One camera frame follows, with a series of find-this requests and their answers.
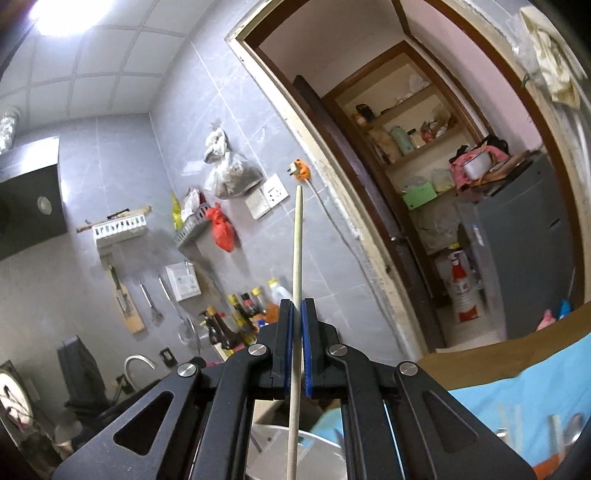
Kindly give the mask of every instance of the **faucet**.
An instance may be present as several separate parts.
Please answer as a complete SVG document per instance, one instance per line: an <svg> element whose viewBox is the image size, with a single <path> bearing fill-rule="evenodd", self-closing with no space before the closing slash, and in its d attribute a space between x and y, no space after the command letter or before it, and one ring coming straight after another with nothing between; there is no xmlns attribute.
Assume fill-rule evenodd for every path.
<svg viewBox="0 0 591 480"><path fill-rule="evenodd" d="M141 360L142 362L148 364L152 368L152 370L156 369L156 364L152 360L150 360L149 358L144 357L143 355L131 355L125 359L125 363L123 365L123 372L125 374L125 379L127 380L127 383L129 383L134 390L137 390L137 387L131 381L131 376L128 372L129 362L131 362L132 360Z"/></svg>

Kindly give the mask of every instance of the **triangular cutout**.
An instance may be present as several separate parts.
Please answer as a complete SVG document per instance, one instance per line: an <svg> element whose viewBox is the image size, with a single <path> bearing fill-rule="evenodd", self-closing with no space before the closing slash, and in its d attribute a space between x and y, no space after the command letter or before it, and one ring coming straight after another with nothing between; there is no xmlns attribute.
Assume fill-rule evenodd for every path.
<svg viewBox="0 0 591 480"><path fill-rule="evenodd" d="M431 391L425 391L423 400L446 453L456 453L476 443L478 434L445 405L441 398Z"/></svg>
<svg viewBox="0 0 591 480"><path fill-rule="evenodd" d="M113 441L138 455L148 455L173 398L172 392L162 392L150 405L115 433Z"/></svg>

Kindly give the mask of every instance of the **range hood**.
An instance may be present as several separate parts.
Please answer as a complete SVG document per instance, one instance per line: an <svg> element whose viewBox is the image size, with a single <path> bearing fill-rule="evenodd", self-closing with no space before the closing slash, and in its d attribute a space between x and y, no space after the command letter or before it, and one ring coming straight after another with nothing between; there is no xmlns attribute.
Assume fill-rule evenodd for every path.
<svg viewBox="0 0 591 480"><path fill-rule="evenodd" d="M0 155L0 260L67 232L59 137Z"/></svg>

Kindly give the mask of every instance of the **brown door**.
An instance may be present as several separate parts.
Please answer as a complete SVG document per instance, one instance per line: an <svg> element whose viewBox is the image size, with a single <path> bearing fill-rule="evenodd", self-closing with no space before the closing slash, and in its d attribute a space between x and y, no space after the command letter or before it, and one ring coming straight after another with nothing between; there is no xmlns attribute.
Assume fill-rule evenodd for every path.
<svg viewBox="0 0 591 480"><path fill-rule="evenodd" d="M388 248L392 263L398 269L413 304L429 351L445 347L433 298L427 287L426 274L433 274L432 265L429 263L431 270L428 273L426 269L421 270L413 253L412 243L416 244L420 239L412 226L406 205L397 195L395 198L385 197L361 155L304 77L298 75L293 86L301 96L296 100L339 161ZM401 228L401 217L405 217L402 221L407 224L406 230Z"/></svg>

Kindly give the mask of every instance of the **green box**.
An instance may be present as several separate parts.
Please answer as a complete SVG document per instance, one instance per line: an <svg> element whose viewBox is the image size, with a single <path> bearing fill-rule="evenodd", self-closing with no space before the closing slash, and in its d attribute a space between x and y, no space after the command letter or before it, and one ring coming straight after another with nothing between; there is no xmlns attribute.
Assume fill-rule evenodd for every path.
<svg viewBox="0 0 591 480"><path fill-rule="evenodd" d="M429 181L419 187L411 189L402 197L409 210L414 210L436 198L437 192Z"/></svg>

